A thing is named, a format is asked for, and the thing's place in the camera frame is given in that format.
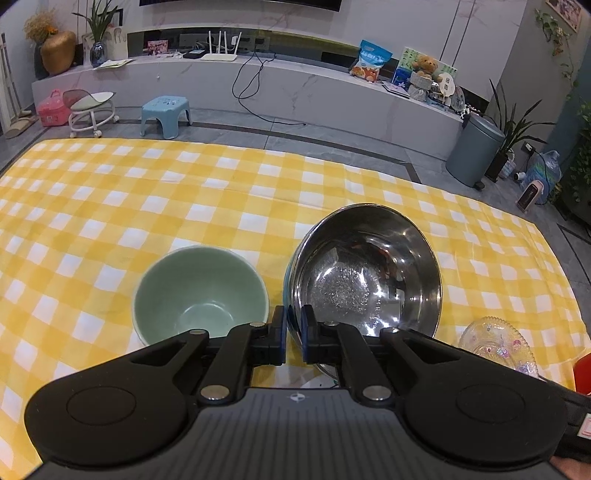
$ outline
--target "gold vase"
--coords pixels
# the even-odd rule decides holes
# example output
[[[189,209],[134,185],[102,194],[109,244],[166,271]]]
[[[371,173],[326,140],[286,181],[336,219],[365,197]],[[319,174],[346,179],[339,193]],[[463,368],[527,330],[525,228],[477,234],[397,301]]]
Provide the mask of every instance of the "gold vase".
[[[41,47],[43,66],[52,75],[64,73],[72,66],[76,49],[74,32],[59,32],[50,35]]]

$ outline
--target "tiled floor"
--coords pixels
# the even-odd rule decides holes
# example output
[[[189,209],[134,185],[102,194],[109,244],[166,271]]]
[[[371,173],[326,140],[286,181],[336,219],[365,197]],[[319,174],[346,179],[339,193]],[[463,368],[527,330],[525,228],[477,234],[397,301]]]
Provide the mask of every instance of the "tiled floor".
[[[140,109],[119,109],[118,114],[120,124],[101,127],[103,136],[141,138]],[[591,333],[591,238],[587,230],[565,220],[550,204],[522,214],[515,207],[521,190],[513,181],[485,180],[485,189],[478,192],[454,179],[444,162],[387,142],[315,125],[283,125],[278,123],[281,119],[267,122],[248,113],[194,110],[191,115],[193,126],[181,126],[177,140],[280,150],[368,168],[471,197],[534,222],[560,261]],[[12,140],[0,137],[0,175],[37,141],[68,136],[68,126],[45,129],[38,122]],[[156,124],[147,126],[145,138],[162,138]]]

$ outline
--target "hand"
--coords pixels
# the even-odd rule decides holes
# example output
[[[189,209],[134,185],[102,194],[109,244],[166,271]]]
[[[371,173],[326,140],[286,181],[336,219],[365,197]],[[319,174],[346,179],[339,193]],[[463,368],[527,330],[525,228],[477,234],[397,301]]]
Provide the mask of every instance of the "hand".
[[[591,480],[591,465],[572,458],[552,457],[550,463],[570,480]]]

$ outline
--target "pink basket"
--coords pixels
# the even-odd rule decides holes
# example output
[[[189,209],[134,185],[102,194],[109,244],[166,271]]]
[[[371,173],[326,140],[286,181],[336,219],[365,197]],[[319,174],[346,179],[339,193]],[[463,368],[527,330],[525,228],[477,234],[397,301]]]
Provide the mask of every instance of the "pink basket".
[[[58,127],[68,123],[72,111],[64,105],[61,98],[61,91],[53,90],[49,98],[43,100],[37,106],[37,113],[44,127]]]

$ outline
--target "white rolling stool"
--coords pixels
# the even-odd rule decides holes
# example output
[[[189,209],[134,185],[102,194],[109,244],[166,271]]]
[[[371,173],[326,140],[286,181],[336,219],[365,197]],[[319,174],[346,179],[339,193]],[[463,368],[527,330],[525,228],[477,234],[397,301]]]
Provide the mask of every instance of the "white rolling stool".
[[[88,93],[86,90],[76,89],[68,90],[63,93],[64,105],[72,112],[68,118],[70,125],[70,138],[75,138],[78,132],[93,131],[95,138],[100,138],[102,132],[98,130],[101,125],[104,125],[111,119],[114,123],[119,121],[119,115],[115,115],[115,105],[112,102],[114,92],[99,92]],[[100,122],[96,122],[95,113],[102,110],[110,110],[111,114]],[[76,128],[77,121],[89,116],[92,125],[89,127]]]

